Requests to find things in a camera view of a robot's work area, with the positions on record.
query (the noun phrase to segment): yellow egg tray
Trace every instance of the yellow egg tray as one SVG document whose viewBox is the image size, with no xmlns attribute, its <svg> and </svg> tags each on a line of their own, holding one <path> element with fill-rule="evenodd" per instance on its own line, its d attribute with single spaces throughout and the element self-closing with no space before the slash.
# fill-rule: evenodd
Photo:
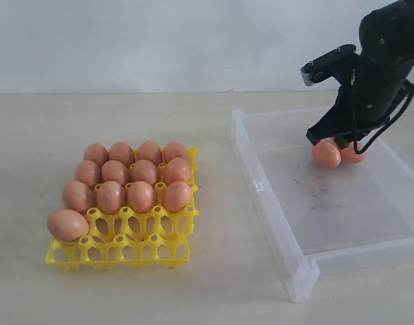
<svg viewBox="0 0 414 325">
<path fill-rule="evenodd" d="M 161 206 L 166 190 L 163 182 L 166 164 L 163 162 L 159 165 L 161 181 L 154 187 L 158 205 L 149 213 L 137 213 L 126 206 L 115 215 L 106 215 L 98 207 L 92 207 L 85 214 L 89 223 L 88 235 L 70 243 L 53 238 L 45 263 L 75 271 L 82 265 L 96 269 L 112 269 L 117 264 L 142 268 L 151 263 L 178 267 L 189 261 L 187 236 L 193 233 L 194 218 L 199 215 L 199 211 L 194 200 L 194 193 L 198 191 L 194 176 L 198 169 L 198 150 L 191 147 L 188 151 L 192 167 L 189 181 L 192 200 L 183 211 L 170 213 Z"/>
</svg>

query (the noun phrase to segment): black cable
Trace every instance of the black cable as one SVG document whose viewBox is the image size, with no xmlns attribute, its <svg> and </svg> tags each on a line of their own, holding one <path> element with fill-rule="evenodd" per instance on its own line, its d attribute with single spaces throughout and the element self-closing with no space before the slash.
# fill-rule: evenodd
<svg viewBox="0 0 414 325">
<path fill-rule="evenodd" d="M 387 130 L 389 127 L 392 126 L 392 124 L 394 124 L 400 117 L 402 114 L 404 114 L 405 110 L 409 107 L 411 100 L 414 97 L 414 83 L 413 83 L 413 90 L 409 92 L 409 94 L 407 95 L 407 99 L 405 100 L 405 103 L 402 105 L 401 109 L 399 110 L 398 113 L 395 114 L 394 117 L 392 117 L 385 125 L 383 125 L 383 127 L 381 129 L 379 129 L 375 135 L 369 139 L 369 141 L 365 144 L 365 146 L 362 148 L 362 150 L 359 150 L 357 147 L 357 121 L 356 121 L 356 112 L 355 109 L 353 109 L 353 124 L 354 124 L 354 152 L 356 154 L 363 154 L 365 151 L 368 150 L 369 146 L 385 131 Z"/>
</svg>

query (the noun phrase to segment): yellow plastic egg tray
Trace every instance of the yellow plastic egg tray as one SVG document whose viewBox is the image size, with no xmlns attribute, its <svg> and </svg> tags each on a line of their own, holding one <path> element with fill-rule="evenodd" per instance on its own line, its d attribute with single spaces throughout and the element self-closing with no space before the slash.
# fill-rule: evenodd
<svg viewBox="0 0 414 325">
<path fill-rule="evenodd" d="M 194 194 L 198 190 L 195 180 L 195 147 L 188 149 L 192 176 L 189 185 Z M 177 267 L 189 261 L 187 236 L 193 233 L 194 218 L 199 214 L 194 195 L 190 204 L 179 213 L 166 211 L 162 203 L 166 190 L 164 170 L 159 165 L 161 181 L 155 185 L 158 205 L 149 213 L 140 214 L 129 206 L 122 207 L 115 215 L 106 215 L 98 207 L 90 208 L 85 218 L 89 223 L 88 235 L 77 242 L 61 242 L 53 238 L 45 262 L 67 271 L 78 270 L 82 265 L 96 269 L 112 269 L 117 264 L 135 268 L 160 263 L 165 267 Z"/>
</svg>

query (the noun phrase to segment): transparent plastic tray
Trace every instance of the transparent plastic tray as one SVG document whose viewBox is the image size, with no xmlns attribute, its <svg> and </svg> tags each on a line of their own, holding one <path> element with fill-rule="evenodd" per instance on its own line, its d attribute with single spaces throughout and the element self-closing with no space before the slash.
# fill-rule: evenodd
<svg viewBox="0 0 414 325">
<path fill-rule="evenodd" d="M 378 139 L 358 165 L 312 160 L 327 108 L 233 112 L 231 141 L 293 301 L 321 274 L 414 257 L 414 174 Z"/>
</svg>

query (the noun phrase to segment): robotic arm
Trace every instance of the robotic arm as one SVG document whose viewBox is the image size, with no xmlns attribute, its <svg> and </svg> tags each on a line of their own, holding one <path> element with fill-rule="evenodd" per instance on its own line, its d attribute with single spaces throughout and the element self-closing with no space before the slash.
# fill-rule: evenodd
<svg viewBox="0 0 414 325">
<path fill-rule="evenodd" d="M 414 83 L 407 76 L 414 66 L 414 0 L 400 0 L 365 16 L 359 38 L 360 55 L 354 45 L 347 44 L 301 69 L 307 86 L 330 77 L 340 83 L 334 106 L 306 134 L 313 145 L 333 137 L 340 148 L 354 142 L 354 151 L 361 154 L 398 120 L 413 99 Z M 376 129 L 359 150 L 357 142 Z"/>
</svg>

